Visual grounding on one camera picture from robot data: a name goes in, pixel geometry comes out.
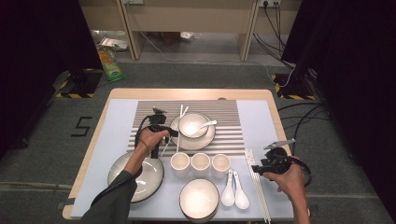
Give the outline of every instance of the black curtain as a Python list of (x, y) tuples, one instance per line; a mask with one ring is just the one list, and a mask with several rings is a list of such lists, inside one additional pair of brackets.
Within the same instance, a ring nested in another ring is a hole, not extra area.
[(395, 12), (395, 1), (303, 0), (283, 59), (318, 72), (340, 134), (396, 221)]
[(102, 65), (77, 0), (0, 1), (0, 31), (1, 158), (33, 128), (63, 71)]

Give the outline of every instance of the striped placemat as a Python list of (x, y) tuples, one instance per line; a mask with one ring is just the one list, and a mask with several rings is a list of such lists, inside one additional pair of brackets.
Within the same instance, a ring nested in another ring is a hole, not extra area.
[[(187, 113), (202, 113), (215, 119), (216, 134), (213, 141), (206, 147), (197, 150), (187, 150), (179, 148), (179, 151), (189, 155), (198, 151), (209, 156), (215, 154), (226, 154), (228, 156), (245, 156), (244, 139), (242, 135), (241, 123), (239, 120), (238, 108), (235, 100), (215, 100), (215, 101), (139, 101), (134, 117), (134, 125), (131, 131), (127, 151), (134, 150), (134, 137), (141, 121), (148, 115), (153, 114), (152, 107), (156, 106), (166, 110), (166, 122), (164, 126), (170, 126), (172, 121), (180, 115), (180, 106), (189, 107)], [(147, 120), (143, 127), (149, 125)], [(160, 155), (165, 146), (160, 147)], [(163, 157), (170, 157), (176, 153), (177, 145), (170, 141)]]

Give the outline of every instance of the person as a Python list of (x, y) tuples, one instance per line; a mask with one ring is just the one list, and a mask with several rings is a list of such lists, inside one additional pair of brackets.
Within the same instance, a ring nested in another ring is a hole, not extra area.
[(307, 211), (307, 202), (304, 186), (304, 174), (300, 165), (293, 163), (289, 170), (283, 175), (277, 175), (271, 172), (262, 175), (270, 180), (274, 180), (278, 185), (278, 192), (283, 191), (288, 195), (293, 207), (294, 223), (310, 223)]
[[(143, 160), (158, 143), (161, 143), (164, 137), (169, 137), (169, 135), (168, 131), (153, 133), (147, 128), (142, 130), (134, 153), (128, 160), (124, 169), (107, 189), (96, 196), (92, 202), (91, 208), (82, 216), (79, 223), (127, 223), (130, 202), (137, 189), (136, 179), (142, 173)], [(295, 223), (309, 223), (306, 210), (307, 203), (304, 189), (304, 176), (300, 166), (293, 164), (283, 175), (264, 173), (263, 176), (274, 180), (279, 186), (278, 191), (283, 191), (288, 195), (293, 206)], [(103, 192), (108, 189), (112, 190), (103, 194)]]
[(105, 189), (96, 196), (79, 223), (127, 223), (130, 202), (137, 189), (136, 179), (142, 174), (143, 160), (165, 137), (169, 137), (168, 131), (153, 133), (148, 128), (143, 129), (131, 158), (107, 188), (112, 190), (102, 195)]

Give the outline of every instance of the ceramic spoon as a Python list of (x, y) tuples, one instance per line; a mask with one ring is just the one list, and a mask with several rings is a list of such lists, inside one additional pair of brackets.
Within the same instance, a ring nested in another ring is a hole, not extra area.
[(228, 181), (225, 190), (221, 194), (221, 202), (226, 206), (231, 206), (235, 202), (233, 196), (233, 170), (228, 170)]
[(203, 124), (201, 124), (201, 126), (197, 127), (195, 130), (191, 130), (189, 133), (187, 133), (187, 135), (194, 135), (194, 134), (198, 133), (202, 128), (209, 126), (209, 125), (215, 125), (217, 123), (218, 122), (216, 120), (211, 120), (207, 123), (203, 123)]
[(249, 206), (248, 197), (242, 190), (241, 183), (239, 182), (238, 172), (233, 171), (233, 177), (235, 178), (236, 192), (235, 192), (235, 204), (240, 209), (247, 209)]

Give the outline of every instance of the sleeve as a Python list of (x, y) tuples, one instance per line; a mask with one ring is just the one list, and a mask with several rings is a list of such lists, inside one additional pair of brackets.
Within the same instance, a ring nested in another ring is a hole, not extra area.
[(127, 223), (130, 203), (137, 188), (136, 179), (141, 174), (141, 170), (140, 168), (135, 176), (126, 171), (121, 171), (109, 185), (109, 188), (122, 181), (126, 181), (125, 184), (116, 187), (100, 198), (99, 201), (84, 214), (79, 223)]

